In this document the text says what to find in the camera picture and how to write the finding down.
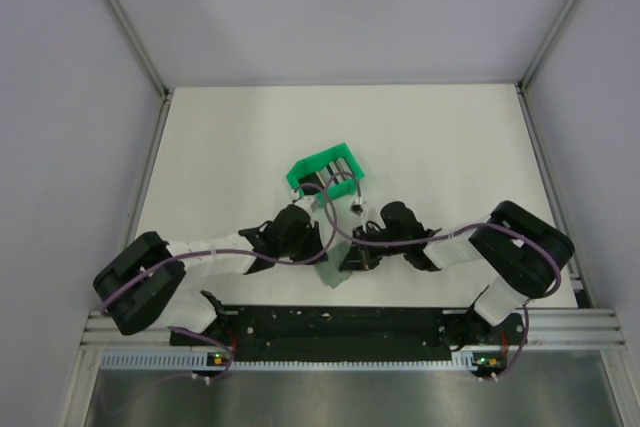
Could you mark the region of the sage green leather card holder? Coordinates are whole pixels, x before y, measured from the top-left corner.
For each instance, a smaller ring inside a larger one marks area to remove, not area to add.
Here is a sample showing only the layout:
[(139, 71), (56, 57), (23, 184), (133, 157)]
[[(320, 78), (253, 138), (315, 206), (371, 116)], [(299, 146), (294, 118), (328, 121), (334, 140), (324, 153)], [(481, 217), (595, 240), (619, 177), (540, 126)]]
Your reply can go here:
[(315, 265), (316, 273), (325, 286), (336, 289), (351, 277), (350, 271), (340, 270), (340, 265), (346, 259), (349, 249), (348, 242), (336, 243), (329, 249), (327, 258)]

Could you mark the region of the green plastic card bin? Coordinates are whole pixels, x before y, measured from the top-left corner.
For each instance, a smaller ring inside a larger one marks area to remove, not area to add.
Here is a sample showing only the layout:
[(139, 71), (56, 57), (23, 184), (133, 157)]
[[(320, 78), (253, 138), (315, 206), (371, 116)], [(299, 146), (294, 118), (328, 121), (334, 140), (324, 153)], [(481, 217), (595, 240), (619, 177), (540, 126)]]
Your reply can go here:
[[(344, 158), (348, 163), (353, 172), (351, 179), (338, 184), (324, 185), (317, 172), (328, 162), (338, 158)], [(341, 143), (297, 161), (287, 173), (286, 180), (292, 190), (297, 190), (301, 183), (317, 185), (320, 190), (327, 188), (328, 197), (336, 200), (354, 194), (357, 191), (357, 182), (364, 177), (365, 174), (348, 145)]]

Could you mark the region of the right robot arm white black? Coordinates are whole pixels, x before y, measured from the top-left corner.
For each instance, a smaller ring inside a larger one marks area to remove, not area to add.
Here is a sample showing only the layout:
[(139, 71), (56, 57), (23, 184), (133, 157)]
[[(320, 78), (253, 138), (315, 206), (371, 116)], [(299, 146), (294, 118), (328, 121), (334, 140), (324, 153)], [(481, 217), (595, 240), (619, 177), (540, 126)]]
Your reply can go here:
[(385, 205), (380, 217), (380, 224), (368, 221), (352, 230), (339, 271), (368, 271), (386, 257), (400, 256), (419, 271), (483, 260), (497, 273), (465, 314), (443, 321), (442, 343), (457, 349), (492, 341), (514, 310), (555, 293), (575, 253), (567, 235), (508, 200), (486, 219), (446, 232), (425, 228), (401, 201)]

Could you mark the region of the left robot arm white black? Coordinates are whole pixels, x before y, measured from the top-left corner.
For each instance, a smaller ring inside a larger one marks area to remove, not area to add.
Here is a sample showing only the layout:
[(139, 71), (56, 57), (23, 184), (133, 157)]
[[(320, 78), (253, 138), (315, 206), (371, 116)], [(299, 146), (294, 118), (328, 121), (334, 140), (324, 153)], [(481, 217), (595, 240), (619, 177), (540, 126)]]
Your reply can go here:
[(167, 241), (155, 231), (141, 234), (93, 280), (121, 334), (149, 327), (178, 327), (205, 343), (226, 334), (227, 321), (201, 282), (216, 275), (249, 275), (281, 265), (327, 259), (319, 225), (312, 219), (316, 199), (305, 197), (258, 227), (212, 240)]

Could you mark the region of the stack of cards in bin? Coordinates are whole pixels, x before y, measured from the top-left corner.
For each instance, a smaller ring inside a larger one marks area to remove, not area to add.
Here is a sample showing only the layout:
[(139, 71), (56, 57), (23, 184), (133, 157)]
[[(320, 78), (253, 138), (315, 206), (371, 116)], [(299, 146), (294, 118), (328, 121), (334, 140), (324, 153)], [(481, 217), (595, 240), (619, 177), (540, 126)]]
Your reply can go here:
[(351, 179), (351, 168), (344, 158), (338, 158), (328, 162), (317, 175), (324, 185), (338, 184)]

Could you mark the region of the metal sheet panel front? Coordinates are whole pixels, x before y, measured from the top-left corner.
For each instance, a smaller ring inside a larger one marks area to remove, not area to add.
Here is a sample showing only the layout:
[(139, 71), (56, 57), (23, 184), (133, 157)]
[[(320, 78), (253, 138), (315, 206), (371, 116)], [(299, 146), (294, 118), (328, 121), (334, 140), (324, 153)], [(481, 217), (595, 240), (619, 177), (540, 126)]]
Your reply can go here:
[(467, 372), (163, 372), (98, 376), (89, 426), (619, 426), (599, 355), (524, 354), (498, 383)]

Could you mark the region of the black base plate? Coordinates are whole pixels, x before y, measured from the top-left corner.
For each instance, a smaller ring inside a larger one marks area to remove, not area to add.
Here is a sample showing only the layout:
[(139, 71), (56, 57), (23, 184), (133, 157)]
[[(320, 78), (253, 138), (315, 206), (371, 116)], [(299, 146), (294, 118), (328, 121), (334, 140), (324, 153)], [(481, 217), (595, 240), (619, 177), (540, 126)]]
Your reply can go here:
[(524, 324), (518, 313), (492, 326), (471, 310), (236, 305), (204, 335), (245, 362), (442, 361), (466, 346), (517, 345)]

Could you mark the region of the aluminium frame post right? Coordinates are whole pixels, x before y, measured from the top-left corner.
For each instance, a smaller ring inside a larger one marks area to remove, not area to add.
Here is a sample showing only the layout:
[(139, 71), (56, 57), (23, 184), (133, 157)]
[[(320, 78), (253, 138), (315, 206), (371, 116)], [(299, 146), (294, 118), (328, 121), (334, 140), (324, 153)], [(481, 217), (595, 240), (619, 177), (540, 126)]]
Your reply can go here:
[(520, 92), (525, 92), (534, 82), (548, 57), (553, 53), (555, 46), (561, 39), (566, 28), (569, 26), (582, 1), (583, 0), (563, 0), (557, 15), (554, 17), (549, 29), (544, 34), (542, 42), (536, 49), (531, 61), (528, 63), (524, 71), (524, 74), (517, 83), (517, 88)]

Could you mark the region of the aluminium frame post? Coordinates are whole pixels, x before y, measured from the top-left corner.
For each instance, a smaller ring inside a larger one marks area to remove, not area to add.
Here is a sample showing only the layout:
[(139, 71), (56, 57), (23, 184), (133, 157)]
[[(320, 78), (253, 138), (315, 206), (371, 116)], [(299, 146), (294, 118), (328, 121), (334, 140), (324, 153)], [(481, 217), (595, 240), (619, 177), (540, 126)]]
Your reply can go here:
[(166, 86), (162, 80), (158, 69), (154, 65), (144, 43), (136, 31), (126, 9), (122, 5), (120, 0), (102, 0), (107, 11), (112, 17), (116, 27), (118, 28), (121, 36), (126, 42), (130, 52), (136, 60), (138, 66), (142, 70), (143, 74), (151, 83), (155, 92), (165, 99), (169, 96), (170, 89)]
[(524, 74), (517, 83), (517, 88), (520, 92), (525, 92), (534, 82), (548, 57), (553, 53), (555, 46), (561, 39), (566, 28), (569, 26), (582, 1), (583, 0), (563, 0), (557, 15), (554, 17), (549, 29), (544, 34), (542, 42), (536, 49), (531, 61), (528, 63), (524, 71)]

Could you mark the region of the aluminium frame rail front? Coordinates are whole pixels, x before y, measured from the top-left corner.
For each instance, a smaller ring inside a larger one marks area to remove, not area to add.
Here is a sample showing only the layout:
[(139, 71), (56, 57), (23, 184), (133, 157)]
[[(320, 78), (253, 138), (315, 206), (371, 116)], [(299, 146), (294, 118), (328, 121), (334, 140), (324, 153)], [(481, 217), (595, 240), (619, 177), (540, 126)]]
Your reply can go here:
[[(164, 349), (167, 329), (154, 328), (123, 336), (114, 322), (93, 312), (85, 324), (80, 347), (88, 350)], [(616, 313), (611, 309), (550, 309), (529, 311), (529, 350), (619, 350), (627, 346)]]

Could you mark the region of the aluminium frame post left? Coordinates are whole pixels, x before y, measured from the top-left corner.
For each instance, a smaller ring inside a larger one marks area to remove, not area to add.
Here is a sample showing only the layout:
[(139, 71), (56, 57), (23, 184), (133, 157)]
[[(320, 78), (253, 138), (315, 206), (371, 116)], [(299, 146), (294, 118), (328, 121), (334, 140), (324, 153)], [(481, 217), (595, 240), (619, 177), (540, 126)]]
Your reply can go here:
[(158, 69), (154, 65), (144, 43), (136, 31), (126, 9), (122, 5), (120, 0), (102, 0), (107, 11), (112, 17), (116, 27), (118, 28), (121, 36), (126, 42), (130, 52), (136, 60), (138, 66), (142, 70), (143, 74), (151, 83), (155, 92), (165, 99), (169, 96), (170, 89), (166, 86), (162, 80)]

